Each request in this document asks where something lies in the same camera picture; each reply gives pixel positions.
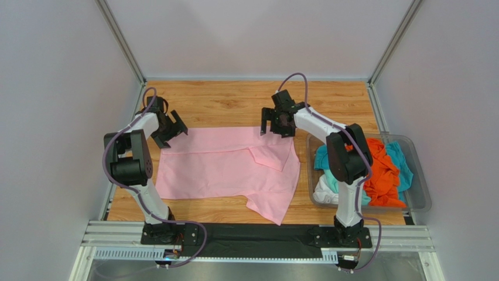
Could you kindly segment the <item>pink t shirt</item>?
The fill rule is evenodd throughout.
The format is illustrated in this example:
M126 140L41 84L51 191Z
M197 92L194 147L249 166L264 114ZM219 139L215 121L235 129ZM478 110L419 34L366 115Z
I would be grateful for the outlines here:
M193 128L169 144L155 183L162 199L244 196L247 208L283 223L300 176L293 138L258 127Z

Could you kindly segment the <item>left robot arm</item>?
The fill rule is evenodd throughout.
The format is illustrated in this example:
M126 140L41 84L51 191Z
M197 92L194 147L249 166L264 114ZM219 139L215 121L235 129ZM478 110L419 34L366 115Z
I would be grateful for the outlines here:
M176 111L172 111L172 117L167 116L167 107L165 99L148 97L130 124L105 134L102 166L108 180L128 191L142 210L142 245L202 248L212 241L209 229L199 222L176 220L152 181L153 164L147 140L152 138L160 148L168 148L169 140L187 133Z

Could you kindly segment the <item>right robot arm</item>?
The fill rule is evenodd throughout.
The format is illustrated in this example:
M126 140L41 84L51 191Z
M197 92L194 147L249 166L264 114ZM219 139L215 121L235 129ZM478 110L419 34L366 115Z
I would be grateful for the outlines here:
M287 90L271 98L274 107L262 109L261 134L271 131L288 138L301 129L326 145L329 169L339 185L333 238L342 247L371 246L361 213L361 191L371 173L372 156L361 126L335 122L308 103L295 102Z

